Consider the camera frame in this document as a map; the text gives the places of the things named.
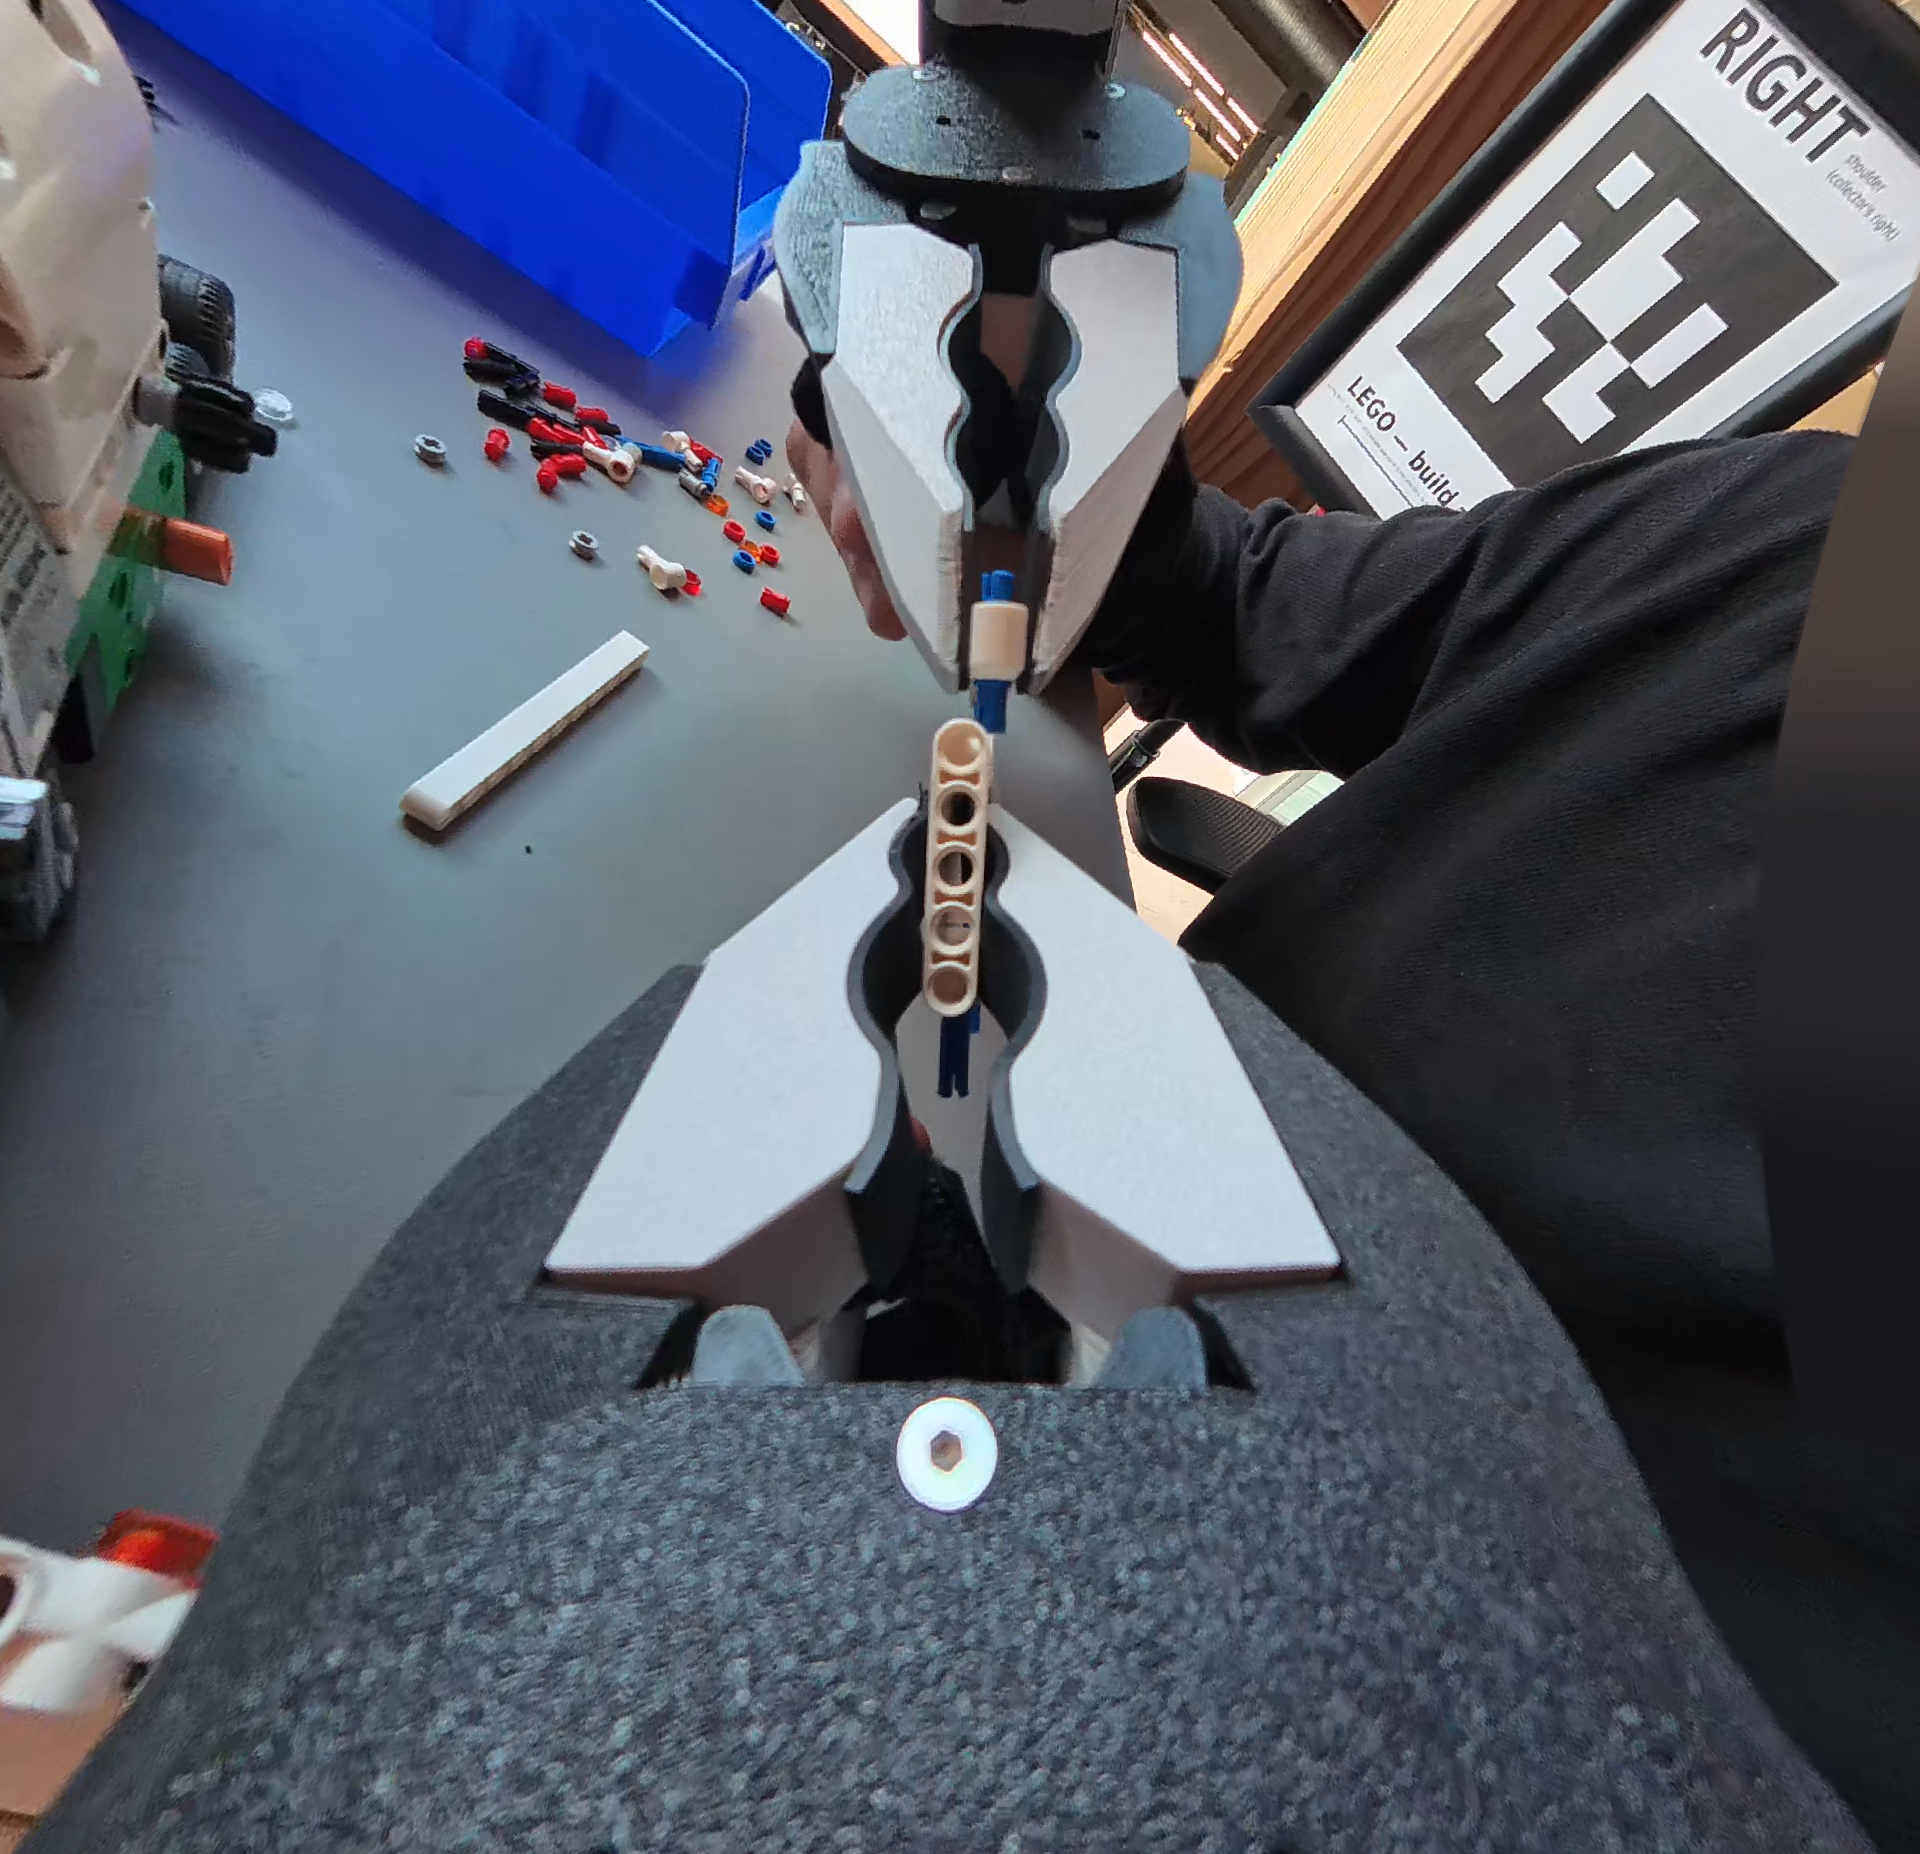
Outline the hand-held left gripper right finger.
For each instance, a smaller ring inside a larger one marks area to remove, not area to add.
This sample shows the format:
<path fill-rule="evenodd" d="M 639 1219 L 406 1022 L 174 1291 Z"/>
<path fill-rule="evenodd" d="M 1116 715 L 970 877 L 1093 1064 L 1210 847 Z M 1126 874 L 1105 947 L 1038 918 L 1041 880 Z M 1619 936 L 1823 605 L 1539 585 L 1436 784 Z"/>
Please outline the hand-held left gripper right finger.
<path fill-rule="evenodd" d="M 980 1157 L 1001 1280 L 1115 1341 L 1146 1307 L 1318 1282 L 1341 1253 L 1187 954 L 1007 812 Z"/>

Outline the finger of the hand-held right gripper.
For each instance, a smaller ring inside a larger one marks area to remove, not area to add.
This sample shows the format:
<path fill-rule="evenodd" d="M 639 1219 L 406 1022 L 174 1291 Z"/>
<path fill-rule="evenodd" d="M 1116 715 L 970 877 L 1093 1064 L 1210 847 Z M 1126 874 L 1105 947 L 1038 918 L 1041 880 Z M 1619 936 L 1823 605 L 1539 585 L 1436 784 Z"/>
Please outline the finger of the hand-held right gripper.
<path fill-rule="evenodd" d="M 1057 254 L 1043 297 L 1055 314 L 1048 331 L 1068 332 L 1068 355 L 1043 403 L 1031 472 L 1046 563 L 1033 602 L 1033 689 L 1055 679 L 1093 626 L 1188 406 L 1172 251 Z"/>
<path fill-rule="evenodd" d="M 956 461 L 966 391 L 949 338 L 979 305 L 980 264 L 914 224 L 848 224 L 840 264 L 830 431 L 899 617 L 956 692 L 976 501 Z"/>

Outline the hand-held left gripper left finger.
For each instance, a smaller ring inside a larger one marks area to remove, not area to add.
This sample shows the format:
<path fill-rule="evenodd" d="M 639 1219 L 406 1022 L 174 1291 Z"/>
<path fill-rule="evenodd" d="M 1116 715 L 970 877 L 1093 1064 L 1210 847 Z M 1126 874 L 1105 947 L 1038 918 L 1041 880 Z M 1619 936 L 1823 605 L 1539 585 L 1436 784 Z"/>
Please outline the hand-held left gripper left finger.
<path fill-rule="evenodd" d="M 554 1282 L 765 1307 L 816 1379 L 856 1374 L 919 1224 L 899 1024 L 921 874 L 900 798 L 707 955 L 548 1248 Z"/>

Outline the short white lego beam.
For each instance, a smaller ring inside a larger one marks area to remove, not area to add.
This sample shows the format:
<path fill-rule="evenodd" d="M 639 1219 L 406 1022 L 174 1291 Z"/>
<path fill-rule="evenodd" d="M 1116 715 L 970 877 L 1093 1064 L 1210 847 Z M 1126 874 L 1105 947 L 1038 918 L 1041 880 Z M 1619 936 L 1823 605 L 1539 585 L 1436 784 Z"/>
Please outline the short white lego beam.
<path fill-rule="evenodd" d="M 980 990 L 980 916 L 987 887 L 996 738 L 972 717 L 931 741 L 923 851 L 923 998 L 962 1019 Z"/>

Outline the person's right forearm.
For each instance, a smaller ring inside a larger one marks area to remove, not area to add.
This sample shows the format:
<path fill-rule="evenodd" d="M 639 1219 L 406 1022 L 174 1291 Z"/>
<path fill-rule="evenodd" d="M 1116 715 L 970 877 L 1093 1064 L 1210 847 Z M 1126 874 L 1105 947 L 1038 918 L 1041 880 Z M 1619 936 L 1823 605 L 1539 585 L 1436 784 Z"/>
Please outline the person's right forearm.
<path fill-rule="evenodd" d="M 1259 771 L 1565 771 L 1754 825 L 1855 442 L 1677 442 L 1472 509 L 1246 509 L 1163 473 L 1085 648 Z"/>

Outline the scattered small lego pins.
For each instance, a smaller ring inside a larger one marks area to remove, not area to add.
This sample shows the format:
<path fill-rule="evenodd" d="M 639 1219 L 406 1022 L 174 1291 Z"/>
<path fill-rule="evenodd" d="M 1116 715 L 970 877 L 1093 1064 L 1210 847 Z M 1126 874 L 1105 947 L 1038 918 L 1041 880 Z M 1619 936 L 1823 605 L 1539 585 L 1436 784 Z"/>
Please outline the scattered small lego pins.
<path fill-rule="evenodd" d="M 780 481 L 733 488 L 699 431 L 626 424 L 574 383 L 470 341 L 425 406 L 391 420 L 423 492 L 407 509 L 444 580 L 513 617 L 631 607 L 750 607 L 796 628 Z"/>

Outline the flat white lego beam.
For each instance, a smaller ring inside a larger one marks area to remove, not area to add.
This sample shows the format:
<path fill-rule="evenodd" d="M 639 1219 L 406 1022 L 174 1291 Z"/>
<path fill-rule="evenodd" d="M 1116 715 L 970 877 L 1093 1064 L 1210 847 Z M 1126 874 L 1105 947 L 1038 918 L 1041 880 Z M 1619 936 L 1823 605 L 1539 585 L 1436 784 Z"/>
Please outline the flat white lego beam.
<path fill-rule="evenodd" d="M 407 786 L 398 803 L 399 816 L 423 832 L 444 834 L 636 677 L 649 659 L 649 642 L 626 630 L 616 632 Z"/>

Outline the white lego recycling container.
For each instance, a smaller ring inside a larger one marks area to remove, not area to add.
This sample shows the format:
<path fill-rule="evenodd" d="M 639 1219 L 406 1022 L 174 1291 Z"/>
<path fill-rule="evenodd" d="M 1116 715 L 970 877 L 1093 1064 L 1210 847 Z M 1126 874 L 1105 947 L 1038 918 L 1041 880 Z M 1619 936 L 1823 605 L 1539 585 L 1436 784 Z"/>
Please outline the white lego recycling container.
<path fill-rule="evenodd" d="M 4 1848 L 57 1802 L 191 1613 L 219 1533 L 119 1512 L 84 1553 L 4 1541 Z"/>

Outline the white green lego truck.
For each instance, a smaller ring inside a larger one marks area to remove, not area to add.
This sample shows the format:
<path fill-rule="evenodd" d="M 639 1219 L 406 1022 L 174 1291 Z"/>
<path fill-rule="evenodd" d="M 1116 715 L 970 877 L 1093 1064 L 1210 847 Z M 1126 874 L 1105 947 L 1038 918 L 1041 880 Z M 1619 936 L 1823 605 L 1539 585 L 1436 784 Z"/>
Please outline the white green lego truck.
<path fill-rule="evenodd" d="M 162 576 L 226 585 L 188 516 L 277 427 L 234 385 L 234 296 L 157 245 L 152 108 L 93 0 L 4 0 L 4 941 L 78 879 L 59 761 L 95 754 Z"/>

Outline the person's right hand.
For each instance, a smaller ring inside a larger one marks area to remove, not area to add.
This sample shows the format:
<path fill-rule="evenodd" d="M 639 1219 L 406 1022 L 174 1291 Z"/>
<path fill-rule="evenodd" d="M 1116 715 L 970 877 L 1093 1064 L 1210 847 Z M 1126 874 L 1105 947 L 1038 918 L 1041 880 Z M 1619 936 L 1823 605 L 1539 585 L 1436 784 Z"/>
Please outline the person's right hand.
<path fill-rule="evenodd" d="M 792 403 L 786 461 L 830 525 L 871 632 L 907 640 L 907 622 L 836 463 L 821 369 L 812 360 L 795 375 Z M 1237 523 L 1229 522 L 1229 501 L 1198 481 L 1188 440 L 1178 434 L 1110 590 L 1077 646 L 1139 709 L 1178 707 L 1234 673 L 1234 550 Z"/>

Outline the black office chair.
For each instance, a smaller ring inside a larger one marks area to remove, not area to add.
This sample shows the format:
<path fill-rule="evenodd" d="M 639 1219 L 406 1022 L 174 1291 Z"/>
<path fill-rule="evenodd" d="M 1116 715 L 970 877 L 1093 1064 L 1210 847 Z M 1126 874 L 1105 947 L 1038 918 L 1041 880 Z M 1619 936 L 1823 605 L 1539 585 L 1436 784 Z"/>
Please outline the black office chair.
<path fill-rule="evenodd" d="M 1215 896 L 1284 832 L 1284 822 L 1224 789 L 1153 776 L 1152 767 L 1187 725 L 1146 720 L 1110 756 L 1126 837 L 1148 863 Z"/>

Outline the person's black clothing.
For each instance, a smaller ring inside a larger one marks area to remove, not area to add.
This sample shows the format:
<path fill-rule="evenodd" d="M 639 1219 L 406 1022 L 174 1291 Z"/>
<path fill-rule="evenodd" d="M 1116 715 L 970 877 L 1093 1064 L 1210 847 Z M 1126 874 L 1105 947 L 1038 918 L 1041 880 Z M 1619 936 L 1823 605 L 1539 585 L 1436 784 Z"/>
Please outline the person's black clothing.
<path fill-rule="evenodd" d="M 1746 1670 L 1916 1848 L 1916 1436 L 1796 1394 L 1756 1064 L 1756 822 L 1393 750 L 1188 932 L 1549 1295 Z"/>

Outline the blue plastic bin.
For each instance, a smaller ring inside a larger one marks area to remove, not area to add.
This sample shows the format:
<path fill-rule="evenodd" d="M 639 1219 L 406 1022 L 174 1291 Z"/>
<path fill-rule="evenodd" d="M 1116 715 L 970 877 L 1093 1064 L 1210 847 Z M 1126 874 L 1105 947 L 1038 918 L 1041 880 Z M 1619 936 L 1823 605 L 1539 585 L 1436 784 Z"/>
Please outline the blue plastic bin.
<path fill-rule="evenodd" d="M 119 0 L 641 355 L 774 272 L 830 65 L 757 0 Z"/>

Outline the black framed marker sign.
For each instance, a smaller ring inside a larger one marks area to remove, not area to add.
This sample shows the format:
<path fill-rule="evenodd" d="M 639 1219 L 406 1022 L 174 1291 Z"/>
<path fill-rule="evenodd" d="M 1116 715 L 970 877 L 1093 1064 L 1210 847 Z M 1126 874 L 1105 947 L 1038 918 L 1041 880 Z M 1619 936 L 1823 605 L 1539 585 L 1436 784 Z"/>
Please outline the black framed marker sign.
<path fill-rule="evenodd" d="M 1328 509 L 1468 509 L 1796 424 L 1888 350 L 1916 247 L 1891 0 L 1615 0 L 1249 411 Z"/>

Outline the wooden post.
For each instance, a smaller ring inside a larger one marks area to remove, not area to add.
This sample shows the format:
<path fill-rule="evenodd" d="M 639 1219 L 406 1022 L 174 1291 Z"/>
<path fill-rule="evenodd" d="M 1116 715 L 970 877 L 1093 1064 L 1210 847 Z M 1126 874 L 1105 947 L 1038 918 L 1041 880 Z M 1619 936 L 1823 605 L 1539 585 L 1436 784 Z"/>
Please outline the wooden post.
<path fill-rule="evenodd" d="M 1188 404 L 1206 484 L 1300 497 L 1250 403 L 1611 3 L 1384 7 L 1239 221 L 1240 297 Z"/>

